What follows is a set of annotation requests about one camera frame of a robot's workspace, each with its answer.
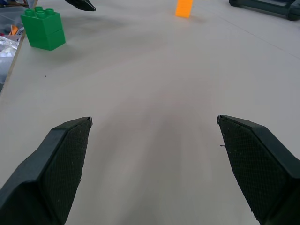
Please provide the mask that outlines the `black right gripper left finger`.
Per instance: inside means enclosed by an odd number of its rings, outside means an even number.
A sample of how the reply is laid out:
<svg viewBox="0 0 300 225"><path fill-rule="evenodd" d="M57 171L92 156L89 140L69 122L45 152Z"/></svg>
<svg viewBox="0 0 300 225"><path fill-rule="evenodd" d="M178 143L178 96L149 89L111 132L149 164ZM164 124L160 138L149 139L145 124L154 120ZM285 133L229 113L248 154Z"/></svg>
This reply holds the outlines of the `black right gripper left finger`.
<svg viewBox="0 0 300 225"><path fill-rule="evenodd" d="M91 117L52 128L0 189L0 225L65 225L92 127Z"/></svg>

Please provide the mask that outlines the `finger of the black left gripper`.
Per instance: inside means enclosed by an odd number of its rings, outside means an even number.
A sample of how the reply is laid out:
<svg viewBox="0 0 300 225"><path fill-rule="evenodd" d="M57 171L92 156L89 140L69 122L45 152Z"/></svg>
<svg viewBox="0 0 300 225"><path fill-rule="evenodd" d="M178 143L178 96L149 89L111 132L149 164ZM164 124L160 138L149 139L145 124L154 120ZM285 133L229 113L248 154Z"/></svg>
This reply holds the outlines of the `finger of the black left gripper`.
<svg viewBox="0 0 300 225"><path fill-rule="evenodd" d="M89 0L64 0L64 1L82 11L90 11L90 12L96 11L96 8Z"/></svg>

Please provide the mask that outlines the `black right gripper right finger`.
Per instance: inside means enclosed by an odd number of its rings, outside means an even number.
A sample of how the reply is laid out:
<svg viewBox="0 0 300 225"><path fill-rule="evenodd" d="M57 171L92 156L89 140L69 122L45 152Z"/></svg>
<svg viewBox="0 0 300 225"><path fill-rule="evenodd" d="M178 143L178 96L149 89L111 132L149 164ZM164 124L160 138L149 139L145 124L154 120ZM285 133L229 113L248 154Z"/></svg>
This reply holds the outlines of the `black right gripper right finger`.
<svg viewBox="0 0 300 225"><path fill-rule="evenodd" d="M300 225L300 160L265 126L219 115L232 172L260 225Z"/></svg>

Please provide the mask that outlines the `green toy brick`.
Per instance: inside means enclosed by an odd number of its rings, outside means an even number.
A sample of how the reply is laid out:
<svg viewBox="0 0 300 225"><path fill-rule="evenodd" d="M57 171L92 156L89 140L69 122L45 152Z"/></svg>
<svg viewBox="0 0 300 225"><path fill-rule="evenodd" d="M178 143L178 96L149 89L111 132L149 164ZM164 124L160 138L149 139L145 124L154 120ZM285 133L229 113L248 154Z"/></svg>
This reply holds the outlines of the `green toy brick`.
<svg viewBox="0 0 300 225"><path fill-rule="evenodd" d="M66 43L60 13L54 9L26 9L21 20L30 46L52 51Z"/></svg>

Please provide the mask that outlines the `clear plastic storage box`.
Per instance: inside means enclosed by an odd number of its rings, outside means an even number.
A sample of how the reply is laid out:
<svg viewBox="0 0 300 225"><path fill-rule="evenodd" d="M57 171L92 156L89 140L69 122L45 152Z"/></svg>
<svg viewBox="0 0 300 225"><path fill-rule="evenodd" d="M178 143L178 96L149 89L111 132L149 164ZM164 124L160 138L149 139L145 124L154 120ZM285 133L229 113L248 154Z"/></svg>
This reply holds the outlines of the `clear plastic storage box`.
<svg viewBox="0 0 300 225"><path fill-rule="evenodd" d="M0 36L18 36L24 27L21 15L29 8L27 0L0 0Z"/></svg>

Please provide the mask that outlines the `crumpled clear plastic bag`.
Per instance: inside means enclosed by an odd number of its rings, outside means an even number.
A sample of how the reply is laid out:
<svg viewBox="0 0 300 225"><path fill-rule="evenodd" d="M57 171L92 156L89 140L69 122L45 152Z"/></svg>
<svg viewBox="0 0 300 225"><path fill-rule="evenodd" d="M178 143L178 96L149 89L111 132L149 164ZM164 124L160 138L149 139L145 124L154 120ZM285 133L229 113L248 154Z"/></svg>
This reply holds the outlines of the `crumpled clear plastic bag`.
<svg viewBox="0 0 300 225"><path fill-rule="evenodd" d="M21 36L0 36L0 93L13 62Z"/></svg>

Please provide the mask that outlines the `orange toy brick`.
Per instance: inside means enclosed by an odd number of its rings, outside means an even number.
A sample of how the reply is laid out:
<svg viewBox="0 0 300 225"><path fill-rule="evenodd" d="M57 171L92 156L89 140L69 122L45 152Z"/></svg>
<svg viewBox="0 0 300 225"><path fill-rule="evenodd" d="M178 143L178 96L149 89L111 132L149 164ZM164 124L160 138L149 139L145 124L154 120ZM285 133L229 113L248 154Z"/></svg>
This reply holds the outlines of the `orange toy brick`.
<svg viewBox="0 0 300 225"><path fill-rule="evenodd" d="M175 15L189 18L192 10L193 0L178 0Z"/></svg>

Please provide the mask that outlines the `dark green metal stand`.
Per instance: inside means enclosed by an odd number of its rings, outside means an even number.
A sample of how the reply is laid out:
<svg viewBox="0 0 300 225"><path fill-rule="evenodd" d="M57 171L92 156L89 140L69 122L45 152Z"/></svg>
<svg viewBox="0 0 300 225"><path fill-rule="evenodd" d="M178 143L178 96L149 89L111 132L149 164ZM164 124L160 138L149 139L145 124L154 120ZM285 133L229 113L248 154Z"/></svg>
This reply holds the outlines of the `dark green metal stand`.
<svg viewBox="0 0 300 225"><path fill-rule="evenodd" d="M233 7L245 6L284 15L290 21L300 19L300 0L228 0Z"/></svg>

